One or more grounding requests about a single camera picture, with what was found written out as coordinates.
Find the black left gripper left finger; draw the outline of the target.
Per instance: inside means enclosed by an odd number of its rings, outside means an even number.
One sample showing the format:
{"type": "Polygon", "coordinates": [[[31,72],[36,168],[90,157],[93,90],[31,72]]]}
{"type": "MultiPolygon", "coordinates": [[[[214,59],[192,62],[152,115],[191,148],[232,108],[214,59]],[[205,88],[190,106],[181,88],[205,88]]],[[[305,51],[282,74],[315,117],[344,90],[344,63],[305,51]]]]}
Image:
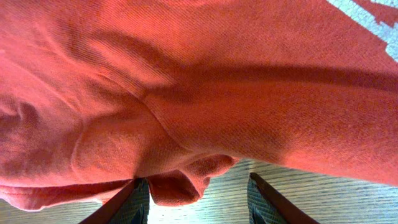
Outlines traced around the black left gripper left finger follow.
{"type": "Polygon", "coordinates": [[[133,180],[79,224],[147,224],[149,196],[147,180],[133,180]]]}

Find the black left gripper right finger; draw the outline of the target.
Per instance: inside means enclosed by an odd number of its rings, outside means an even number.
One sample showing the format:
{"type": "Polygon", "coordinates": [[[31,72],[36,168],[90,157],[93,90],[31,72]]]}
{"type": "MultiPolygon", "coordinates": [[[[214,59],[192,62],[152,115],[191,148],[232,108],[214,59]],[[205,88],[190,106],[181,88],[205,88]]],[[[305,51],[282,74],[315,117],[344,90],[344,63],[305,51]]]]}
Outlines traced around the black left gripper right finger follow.
{"type": "Polygon", "coordinates": [[[319,224],[255,172],[247,193],[250,224],[319,224]]]}

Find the red soccer t-shirt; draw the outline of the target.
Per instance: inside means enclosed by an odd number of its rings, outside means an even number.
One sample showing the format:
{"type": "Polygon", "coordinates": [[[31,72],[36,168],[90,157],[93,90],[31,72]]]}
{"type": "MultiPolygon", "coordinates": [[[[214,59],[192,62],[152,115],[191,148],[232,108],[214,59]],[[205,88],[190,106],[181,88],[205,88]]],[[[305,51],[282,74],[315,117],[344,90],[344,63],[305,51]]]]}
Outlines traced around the red soccer t-shirt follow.
{"type": "Polygon", "coordinates": [[[1,198],[196,202],[241,158],[397,184],[396,1],[1,2],[1,198]]]}

